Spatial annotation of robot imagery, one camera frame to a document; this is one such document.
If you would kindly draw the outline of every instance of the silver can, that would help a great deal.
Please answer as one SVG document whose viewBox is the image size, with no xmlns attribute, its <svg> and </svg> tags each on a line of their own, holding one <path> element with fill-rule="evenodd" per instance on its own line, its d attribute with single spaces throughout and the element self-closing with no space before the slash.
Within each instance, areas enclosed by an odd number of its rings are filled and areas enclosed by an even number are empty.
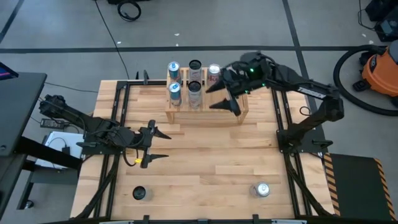
<svg viewBox="0 0 398 224">
<path fill-rule="evenodd" d="M 193 109 L 199 108 L 201 104 L 201 83 L 192 81 L 188 84 L 189 105 Z"/>
<path fill-rule="evenodd" d="M 217 64 L 211 64 L 207 70 L 207 87 L 211 87 L 220 78 L 220 66 Z"/>
<path fill-rule="evenodd" d="M 189 82 L 197 81 L 201 83 L 201 62 L 192 60 L 189 63 Z"/>
<path fill-rule="evenodd" d="M 132 197 L 136 200 L 148 202 L 152 199 L 153 193 L 148 187 L 137 186 L 132 191 Z"/>
<path fill-rule="evenodd" d="M 265 182 L 258 182 L 250 186 L 250 194 L 254 197 L 261 198 L 266 197 L 270 193 L 269 186 Z"/>
<path fill-rule="evenodd" d="M 178 62 L 169 63 L 169 74 L 173 82 L 177 82 L 181 85 L 182 79 L 180 72 L 180 64 Z"/>
<path fill-rule="evenodd" d="M 170 102 L 174 106 L 180 106 L 182 99 L 181 99 L 181 85 L 179 83 L 173 82 L 169 86 L 170 91 Z"/>
</svg>

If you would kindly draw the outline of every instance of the concrete floor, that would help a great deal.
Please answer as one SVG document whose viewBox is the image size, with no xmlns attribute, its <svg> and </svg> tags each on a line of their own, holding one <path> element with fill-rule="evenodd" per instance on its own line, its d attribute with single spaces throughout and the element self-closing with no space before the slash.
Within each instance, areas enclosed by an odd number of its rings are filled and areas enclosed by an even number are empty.
<svg viewBox="0 0 398 224">
<path fill-rule="evenodd" d="M 363 7 L 368 2 L 362 0 Z M 126 78 L 119 56 L 109 50 L 114 45 L 93 1 L 3 0 L 0 28 L 10 22 L 17 4 L 21 7 L 16 17 L 5 37 L 0 36 L 1 62 L 20 72 L 44 72 L 48 82 L 85 90 L 97 90 L 100 80 Z M 345 52 L 338 47 L 381 44 L 375 33 L 358 25 L 357 0 L 152 0 L 140 2 L 142 17 L 136 22 L 121 20 L 116 6 L 105 0 L 98 4 L 123 48 L 130 77 L 146 69 L 151 78 L 164 78 L 172 60 L 181 65 L 191 59 L 201 60 L 204 66 L 224 65 L 243 52 L 259 49 L 299 73 L 333 83 L 333 68 Z M 363 20 L 371 24 L 366 14 Z M 299 45 L 327 48 L 295 51 Z M 356 58 L 345 64 L 341 75 L 346 86 L 354 82 L 358 70 Z M 42 96 L 46 94 L 63 95 L 69 105 L 83 112 L 95 106 L 93 93 L 46 85 Z M 375 93 L 359 97 L 391 108 Z M 344 120 L 323 125 L 326 138 L 335 142 L 329 151 L 379 158 L 391 198 L 398 203 L 398 138 L 394 134 L 398 119 L 369 113 L 346 100 L 345 112 Z M 43 116 L 35 110 L 32 117 Z M 41 141 L 49 131 L 30 120 L 24 136 Z M 26 178 L 23 172 L 0 223 L 43 223 L 69 217 L 75 193 L 75 186 L 70 185 L 35 185 L 31 194 L 35 207 L 15 210 Z"/>
</svg>

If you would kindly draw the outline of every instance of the wooden tabletop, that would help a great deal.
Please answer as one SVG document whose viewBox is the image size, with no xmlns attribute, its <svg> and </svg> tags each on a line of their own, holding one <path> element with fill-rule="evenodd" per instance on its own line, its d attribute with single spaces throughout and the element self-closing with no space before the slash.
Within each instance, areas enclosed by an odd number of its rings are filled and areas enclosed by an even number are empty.
<svg viewBox="0 0 398 224">
<path fill-rule="evenodd" d="M 116 82 L 101 82 L 94 116 L 110 118 Z M 251 219 L 252 214 L 260 218 L 294 217 L 284 160 L 275 135 L 277 123 L 270 90 L 262 88 L 248 95 L 249 113 L 242 125 L 169 124 L 164 111 L 165 93 L 166 86 L 130 89 L 126 126 L 137 130 L 147 126 L 148 120 L 156 120 L 159 129 L 172 140 L 154 138 L 151 153 L 170 157 L 155 160 L 147 169 L 128 167 L 121 159 L 112 220 L 142 220 L 144 215 L 150 215 L 152 220 Z M 305 97 L 288 93 L 288 99 L 293 121 L 300 122 L 304 117 L 299 108 L 307 105 Z M 135 151 L 129 149 L 127 153 L 133 162 Z M 326 210 L 333 212 L 321 160 L 309 154 L 301 154 L 301 158 L 308 188 Z M 102 161 L 103 156 L 93 156 L 83 164 L 71 217 L 84 209 L 98 188 Z M 260 181 L 269 184 L 271 194 L 266 198 L 251 197 L 249 186 Z M 132 190 L 138 185 L 153 191 L 151 201 L 133 199 Z M 296 189 L 304 214 L 301 193 Z M 105 192 L 102 215 L 107 196 Z"/>
</svg>

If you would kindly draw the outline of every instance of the wooden shelf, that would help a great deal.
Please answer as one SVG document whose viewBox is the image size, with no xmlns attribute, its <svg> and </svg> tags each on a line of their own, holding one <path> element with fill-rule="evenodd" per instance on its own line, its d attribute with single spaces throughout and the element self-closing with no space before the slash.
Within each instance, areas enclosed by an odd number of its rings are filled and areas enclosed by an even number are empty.
<svg viewBox="0 0 398 224">
<path fill-rule="evenodd" d="M 169 92 L 169 85 L 172 83 L 172 79 L 170 78 L 169 71 L 167 71 L 167 89 L 166 89 L 166 106 L 165 112 L 167 115 L 167 119 L 170 124 L 173 124 L 175 121 L 180 122 L 189 122 L 190 117 L 192 118 L 192 122 L 218 122 L 218 123 L 225 123 L 235 121 L 238 124 L 241 124 L 244 121 L 247 113 L 249 112 L 249 105 L 248 105 L 248 96 L 243 95 L 240 96 L 237 101 L 239 107 L 241 108 L 242 114 L 238 117 L 228 111 L 228 110 L 215 110 L 209 109 L 209 106 L 223 101 L 224 98 L 229 98 L 227 91 L 220 90 L 214 93 L 205 93 L 208 89 L 207 85 L 207 68 L 202 69 L 202 83 L 204 85 L 201 89 L 201 97 L 202 102 L 201 105 L 194 109 L 189 105 L 188 102 L 188 80 L 189 80 L 189 68 L 181 68 L 180 69 L 181 76 L 182 76 L 182 87 L 181 87 L 181 97 L 182 103 L 180 106 L 174 106 L 171 104 L 170 101 L 170 92 Z"/>
</svg>

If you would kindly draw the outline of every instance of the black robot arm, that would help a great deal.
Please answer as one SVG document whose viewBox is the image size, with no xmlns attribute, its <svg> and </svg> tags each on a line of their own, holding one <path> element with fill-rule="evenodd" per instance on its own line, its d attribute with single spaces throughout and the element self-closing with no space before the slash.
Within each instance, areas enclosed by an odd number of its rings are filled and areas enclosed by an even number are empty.
<svg viewBox="0 0 398 224">
<path fill-rule="evenodd" d="M 293 69 L 276 64 L 272 58 L 259 52 L 246 53 L 241 56 L 240 61 L 221 69 L 220 79 L 206 92 L 225 88 L 229 100 L 224 99 L 210 108 L 230 110 L 239 116 L 241 111 L 236 98 L 262 87 L 278 91 L 296 91 L 323 100 L 318 111 L 301 123 L 291 124 L 288 130 L 280 133 L 280 136 L 285 138 L 283 142 L 291 147 L 299 146 L 307 131 L 325 121 L 338 121 L 344 117 L 343 101 L 337 88 L 303 78 Z"/>
<path fill-rule="evenodd" d="M 120 126 L 116 121 L 110 121 L 103 118 L 92 118 L 70 106 L 65 102 L 63 96 L 47 95 L 44 101 L 40 102 L 40 113 L 49 118 L 65 119 L 69 123 L 78 126 L 84 130 L 84 142 L 78 142 L 81 147 L 92 147 L 96 154 L 102 154 L 100 148 L 106 148 L 120 154 L 126 148 L 132 148 L 144 151 L 140 167 L 147 168 L 148 163 L 154 159 L 167 157 L 167 155 L 149 154 L 152 145 L 152 138 L 171 139 L 163 134 L 155 126 L 155 121 L 150 120 L 147 127 L 141 127 L 138 132 L 131 131 L 128 127 Z"/>
</svg>

